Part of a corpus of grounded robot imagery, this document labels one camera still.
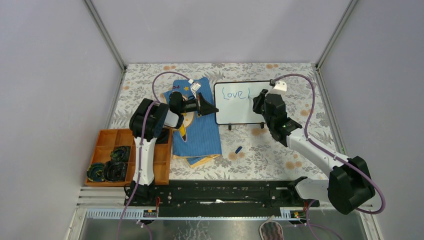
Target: whiteboard stand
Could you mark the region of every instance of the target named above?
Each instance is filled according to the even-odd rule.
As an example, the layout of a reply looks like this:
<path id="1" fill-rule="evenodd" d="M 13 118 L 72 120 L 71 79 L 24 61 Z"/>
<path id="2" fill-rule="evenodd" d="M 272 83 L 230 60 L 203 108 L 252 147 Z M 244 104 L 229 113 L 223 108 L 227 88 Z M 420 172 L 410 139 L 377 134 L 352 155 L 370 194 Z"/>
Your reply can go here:
<path id="1" fill-rule="evenodd" d="M 213 86 L 215 114 L 218 125 L 260 124 L 265 127 L 264 117 L 253 112 L 253 98 L 259 96 L 263 89 L 271 90 L 270 81 L 217 82 Z"/>

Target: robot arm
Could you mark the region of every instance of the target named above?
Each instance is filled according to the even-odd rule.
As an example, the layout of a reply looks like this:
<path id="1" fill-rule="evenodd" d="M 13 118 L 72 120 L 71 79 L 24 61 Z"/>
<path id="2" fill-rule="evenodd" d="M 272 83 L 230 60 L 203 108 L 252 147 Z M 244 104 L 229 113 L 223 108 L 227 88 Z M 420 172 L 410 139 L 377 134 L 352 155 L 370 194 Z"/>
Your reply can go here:
<path id="1" fill-rule="evenodd" d="M 139 174 L 140 179 L 138 184 L 142 185 L 140 189 L 143 189 L 143 186 L 146 186 L 144 187 L 146 189 L 152 185 L 155 179 L 153 173 L 155 143 L 164 126 L 174 129 L 180 128 L 184 120 L 182 113 L 197 111 L 198 116 L 204 116 L 218 112 L 218 109 L 208 103 L 201 93 L 195 95 L 196 98 L 184 100 L 182 94 L 175 91 L 169 96 L 169 104 L 155 103 L 148 114 L 146 114 L 148 107 L 153 103 L 153 100 L 145 98 L 138 106 L 129 121 L 129 128 L 134 136 L 136 147 L 135 173 L 131 185 L 135 185 Z M 142 139 L 144 118 L 147 118 L 147 120 L 144 129 L 144 138 Z"/>
<path id="2" fill-rule="evenodd" d="M 369 177 L 366 162 L 359 156 L 349 158 L 311 136 L 306 137 L 302 126 L 287 117 L 286 104 L 281 95 L 285 91 L 286 84 L 282 81 L 274 83 L 274 88 L 269 92 L 263 89 L 259 96 L 253 99 L 253 111 L 263 116 L 269 132 L 276 141 L 305 156 L 329 178 L 313 180 L 300 177 L 290 184 L 289 189 L 296 198 L 330 202 L 340 213 L 345 215 L 350 213 L 372 198 L 376 192 L 368 181 L 336 160 L 336 157 L 352 164 Z"/>

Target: dark green tape roll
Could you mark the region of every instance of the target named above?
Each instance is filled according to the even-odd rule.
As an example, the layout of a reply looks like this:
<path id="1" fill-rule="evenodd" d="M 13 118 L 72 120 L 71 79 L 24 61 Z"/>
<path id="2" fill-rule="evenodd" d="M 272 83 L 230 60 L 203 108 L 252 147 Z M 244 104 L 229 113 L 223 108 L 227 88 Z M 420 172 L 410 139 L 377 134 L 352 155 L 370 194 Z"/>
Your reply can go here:
<path id="1" fill-rule="evenodd" d="M 110 159 L 116 162 L 128 163 L 130 159 L 130 146 L 120 146 L 110 153 Z"/>
<path id="2" fill-rule="evenodd" d="M 91 164 L 87 169 L 87 178 L 92 182 L 104 182 L 103 169 L 105 165 L 101 162 Z"/>
<path id="3" fill-rule="evenodd" d="M 108 182 L 122 182 L 127 174 L 127 164 L 123 161 L 110 160 L 104 164 L 103 175 Z"/>

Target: table surface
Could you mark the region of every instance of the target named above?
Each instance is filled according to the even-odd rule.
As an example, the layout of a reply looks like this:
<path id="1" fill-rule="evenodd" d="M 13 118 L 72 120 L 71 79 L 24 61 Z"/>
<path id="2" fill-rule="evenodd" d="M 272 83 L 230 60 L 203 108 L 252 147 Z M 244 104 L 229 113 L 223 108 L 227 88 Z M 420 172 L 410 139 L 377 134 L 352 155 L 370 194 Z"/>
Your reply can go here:
<path id="1" fill-rule="evenodd" d="M 129 64 L 110 128 L 128 128 L 129 121 L 143 98 L 154 99 L 153 79 L 164 71 L 175 71 L 191 79 L 207 77 L 213 94 L 217 82 L 266 81 L 285 74 L 302 74 L 313 80 L 316 97 L 315 110 L 309 123 L 309 134 L 335 149 L 330 122 L 324 108 L 320 90 L 316 84 L 311 63 L 176 63 Z M 171 90 L 175 74 L 165 74 L 155 83 L 159 100 L 161 93 Z M 305 125 L 311 111 L 312 91 L 301 77 L 287 77 L 284 95 L 288 116 Z M 184 159 L 172 159 L 169 179 L 174 180 L 295 180 L 305 176 L 311 179 L 327 177 L 298 152 L 273 140 L 268 129 L 259 124 L 219 126 L 222 156 L 191 168 Z"/>

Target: metal frame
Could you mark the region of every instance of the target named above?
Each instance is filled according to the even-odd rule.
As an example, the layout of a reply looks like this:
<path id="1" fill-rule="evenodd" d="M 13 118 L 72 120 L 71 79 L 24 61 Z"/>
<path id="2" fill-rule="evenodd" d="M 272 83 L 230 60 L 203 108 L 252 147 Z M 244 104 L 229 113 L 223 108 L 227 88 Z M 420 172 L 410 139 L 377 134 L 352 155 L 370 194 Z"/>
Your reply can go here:
<path id="1" fill-rule="evenodd" d="M 330 40 L 327 43 L 327 46 L 325 46 L 324 52 L 322 52 L 321 57 L 319 57 L 318 62 L 316 63 L 316 68 L 320 69 L 326 58 L 328 57 L 331 49 L 334 46 L 334 43 L 336 42 L 337 38 L 340 35 L 340 32 L 342 31 L 343 27 L 345 26 L 346 22 L 348 21 L 349 17 L 351 16 L 351 13 L 354 11 L 355 6 L 357 5 L 359 0 L 350 0 L 349 4 L 347 5 L 346 10 L 343 13 L 343 16 L 341 17 L 340 21 L 338 22 L 337 26 L 335 27 L 334 32 L 332 33 Z"/>
<path id="2" fill-rule="evenodd" d="M 112 38 L 108 33 L 108 30 L 106 30 L 106 27 L 103 24 L 103 21 L 100 18 L 99 14 L 97 13 L 96 7 L 94 6 L 92 0 L 82 0 L 82 1 L 84 2 L 88 12 L 92 16 L 94 23 L 96 24 L 98 30 L 100 31 L 100 34 L 103 37 L 104 42 L 106 43 L 110 52 L 112 53 L 116 63 L 118 64 L 118 66 L 120 67 L 122 71 L 125 71 L 127 66 L 125 65 L 125 62 L 121 57 L 121 54 L 119 53 L 117 47 L 115 46 L 114 41 L 112 41 Z"/>
<path id="3" fill-rule="evenodd" d="M 122 59 L 119 51 L 117 50 L 114 42 L 111 39 L 111 36 L 109 35 L 108 31 L 106 30 L 105 25 L 103 24 L 103 21 L 101 20 L 92 0 L 82 0 L 84 4 L 87 7 L 87 10 L 89 11 L 90 15 L 93 18 L 93 21 L 97 25 L 106 45 L 108 46 L 110 52 L 112 53 L 116 63 L 122 70 L 121 79 L 118 82 L 116 86 L 116 91 L 112 100 L 112 105 L 109 111 L 109 115 L 107 118 L 106 128 L 109 128 L 111 125 L 112 116 L 114 114 L 114 110 L 116 108 L 117 102 L 118 102 L 118 96 L 121 90 L 122 82 L 125 77 L 125 71 L 127 66 L 125 65 L 124 60 Z M 330 121 L 330 128 L 332 131 L 332 134 L 334 136 L 334 144 L 336 146 L 337 151 L 347 154 L 347 150 L 344 147 L 345 143 L 342 138 L 342 134 L 340 131 L 340 127 L 337 123 L 336 116 L 333 111 L 333 107 L 330 101 L 330 98 L 328 96 L 327 88 L 325 85 L 325 80 L 323 78 L 323 75 L 321 73 L 321 67 L 323 66 L 325 60 L 327 59 L 331 49 L 333 48 L 335 42 L 337 41 L 338 36 L 340 35 L 343 27 L 345 26 L 348 18 L 350 17 L 351 13 L 353 12 L 355 6 L 357 5 L 358 0 L 351 0 L 343 13 L 343 16 L 338 23 L 336 29 L 334 30 L 330 40 L 328 41 L 328 44 L 326 45 L 322 55 L 320 56 L 319 60 L 316 64 L 312 64 L 312 67 L 314 68 L 314 75 L 316 77 L 316 82 L 318 85 L 318 88 L 321 92 L 322 101 L 324 104 L 325 109 L 327 110 L 328 118 Z M 87 212 L 94 208 L 99 209 L 123 209 L 124 208 L 124 201 L 123 198 L 125 198 L 125 192 L 123 188 L 121 187 L 81 187 L 79 198 L 77 201 L 77 206 L 74 212 L 74 216 L 72 218 L 72 221 L 70 223 L 69 229 L 66 233 L 66 236 L 64 239 L 66 240 L 78 240 L 80 238 L 81 231 L 83 229 L 83 225 L 85 222 L 85 219 L 87 217 Z M 130 206 L 128 209 L 150 209 L 149 206 Z M 363 209 L 366 210 L 372 210 L 372 205 L 363 205 Z M 287 210 L 301 210 L 301 207 L 281 207 L 281 211 L 287 211 Z M 331 204 L 323 203 L 319 207 L 319 209 L 327 210 L 327 209 L 334 209 L 334 207 Z M 377 222 L 375 215 L 369 215 L 360 213 L 360 217 L 362 219 L 362 223 L 365 229 L 366 236 L 369 240 L 382 240 L 382 234 L 380 230 L 380 226 Z M 234 220 L 233 217 L 227 217 L 225 219 L 228 220 Z M 250 217 L 248 219 L 251 220 L 266 220 L 265 217 Z"/>
<path id="4" fill-rule="evenodd" d="M 122 90 L 122 83 L 124 82 L 125 74 L 126 74 L 125 70 L 122 70 L 121 75 L 120 75 L 120 80 L 116 85 L 115 93 L 113 95 L 112 104 L 110 106 L 109 114 L 107 115 L 106 125 L 104 126 L 105 129 L 109 129 L 111 127 L 112 116 L 114 115 L 115 109 L 117 108 L 118 96 L 119 96 L 119 94 Z"/>
<path id="5" fill-rule="evenodd" d="M 334 113 L 333 106 L 331 104 L 331 101 L 330 101 L 330 98 L 329 98 L 329 95 L 328 95 L 328 92 L 327 92 L 326 84 L 324 82 L 321 70 L 315 68 L 313 73 L 315 74 L 316 82 L 318 83 L 317 84 L 318 89 L 319 89 L 319 92 L 321 93 L 322 103 L 324 104 L 324 108 L 327 112 L 328 120 L 330 122 L 330 130 L 331 130 L 331 133 L 334 137 L 335 149 L 339 153 L 342 153 L 344 155 L 348 155 L 348 151 L 345 148 L 345 142 L 344 142 L 343 137 L 342 137 L 342 132 L 341 132 L 339 124 L 337 122 L 336 115 Z"/>

